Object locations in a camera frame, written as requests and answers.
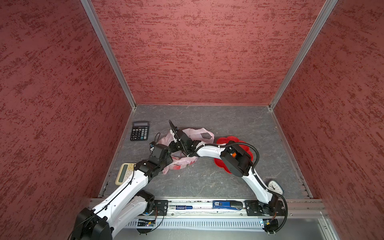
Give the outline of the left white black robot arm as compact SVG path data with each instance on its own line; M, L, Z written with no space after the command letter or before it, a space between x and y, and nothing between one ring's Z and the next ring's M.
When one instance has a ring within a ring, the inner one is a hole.
M76 218L69 240L112 240L127 223L153 209L154 196L143 188L172 163L169 147L157 144L147 160L135 164L128 179L91 210Z

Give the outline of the red flower-shaped plastic bowl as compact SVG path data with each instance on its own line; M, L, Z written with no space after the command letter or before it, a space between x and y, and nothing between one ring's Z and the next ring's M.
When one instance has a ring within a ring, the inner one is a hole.
M215 164L223 168L227 173L237 177L248 176L254 160L251 145L233 136L219 138L217 144L230 146L225 147L225 150L220 154L220 158L214 158Z

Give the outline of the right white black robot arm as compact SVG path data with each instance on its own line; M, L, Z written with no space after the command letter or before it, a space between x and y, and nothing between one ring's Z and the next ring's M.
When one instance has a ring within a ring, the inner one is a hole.
M210 157L223 162L229 172L242 178L256 195L255 201L245 201L249 216L288 217L288 204L282 192L271 190L260 178L255 168L259 162L258 150L250 144L229 141L210 144L192 140L186 132L172 128L169 147L172 152L182 152L186 158Z

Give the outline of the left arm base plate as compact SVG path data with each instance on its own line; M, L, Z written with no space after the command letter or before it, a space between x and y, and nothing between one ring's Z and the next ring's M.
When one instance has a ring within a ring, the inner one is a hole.
M153 209L150 216L166 216L169 208L168 200L154 200Z

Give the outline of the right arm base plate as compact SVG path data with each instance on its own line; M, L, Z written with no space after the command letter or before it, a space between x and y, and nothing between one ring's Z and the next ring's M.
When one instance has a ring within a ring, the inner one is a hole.
M272 205L264 204L256 200L246 200L245 209L247 216L284 216L286 207L282 201L277 201Z

